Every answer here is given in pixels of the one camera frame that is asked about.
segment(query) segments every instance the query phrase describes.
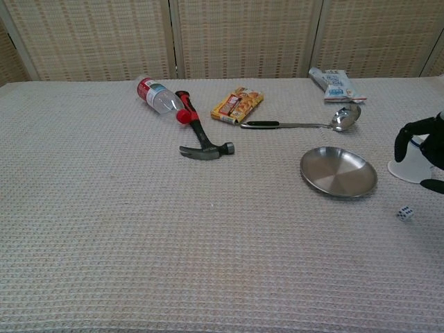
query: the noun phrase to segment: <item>plastic water bottle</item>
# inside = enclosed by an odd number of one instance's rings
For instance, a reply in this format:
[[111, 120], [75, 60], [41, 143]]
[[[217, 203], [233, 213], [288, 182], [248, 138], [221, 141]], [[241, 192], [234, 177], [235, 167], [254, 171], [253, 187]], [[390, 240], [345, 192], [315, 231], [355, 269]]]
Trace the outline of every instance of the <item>plastic water bottle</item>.
[[159, 114], [172, 113], [180, 123], [189, 123], [189, 112], [176, 94], [146, 76], [139, 76], [136, 82], [138, 95], [155, 111]]

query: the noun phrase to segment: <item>silver dish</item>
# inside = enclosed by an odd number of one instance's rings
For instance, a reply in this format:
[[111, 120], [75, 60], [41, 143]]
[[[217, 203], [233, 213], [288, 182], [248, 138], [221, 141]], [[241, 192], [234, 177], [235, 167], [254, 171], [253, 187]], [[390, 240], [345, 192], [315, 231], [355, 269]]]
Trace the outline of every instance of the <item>silver dish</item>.
[[307, 151], [300, 160], [303, 178], [315, 188], [342, 198], [356, 198], [373, 190], [377, 174], [361, 156], [336, 147]]

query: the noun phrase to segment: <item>toothpaste tube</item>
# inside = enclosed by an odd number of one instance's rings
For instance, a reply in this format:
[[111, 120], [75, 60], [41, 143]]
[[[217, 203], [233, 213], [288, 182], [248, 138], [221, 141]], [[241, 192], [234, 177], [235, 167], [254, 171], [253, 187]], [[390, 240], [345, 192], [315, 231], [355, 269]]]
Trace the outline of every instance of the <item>toothpaste tube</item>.
[[325, 91], [326, 102], [362, 103], [367, 99], [358, 93], [345, 71], [329, 69], [323, 73], [320, 69], [312, 67], [308, 74]]

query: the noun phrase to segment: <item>die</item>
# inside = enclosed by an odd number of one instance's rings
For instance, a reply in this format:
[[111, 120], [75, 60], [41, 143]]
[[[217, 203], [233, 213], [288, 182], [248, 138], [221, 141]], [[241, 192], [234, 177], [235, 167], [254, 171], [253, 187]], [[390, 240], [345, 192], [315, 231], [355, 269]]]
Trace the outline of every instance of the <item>die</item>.
[[414, 215], [413, 210], [409, 208], [409, 206], [404, 206], [401, 208], [398, 213], [396, 214], [396, 217], [399, 218], [401, 221], [407, 221]]

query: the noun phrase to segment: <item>metal ladle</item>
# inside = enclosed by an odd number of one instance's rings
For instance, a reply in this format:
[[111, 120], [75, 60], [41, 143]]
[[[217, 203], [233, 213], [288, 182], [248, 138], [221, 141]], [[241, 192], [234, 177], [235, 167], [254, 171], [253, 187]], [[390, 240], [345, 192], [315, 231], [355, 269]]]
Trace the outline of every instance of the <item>metal ladle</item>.
[[336, 132], [349, 129], [361, 116], [361, 108], [356, 104], [344, 106], [337, 111], [329, 124], [324, 123], [280, 123], [279, 121], [248, 121], [241, 128], [251, 130], [272, 130], [275, 128], [330, 128]]

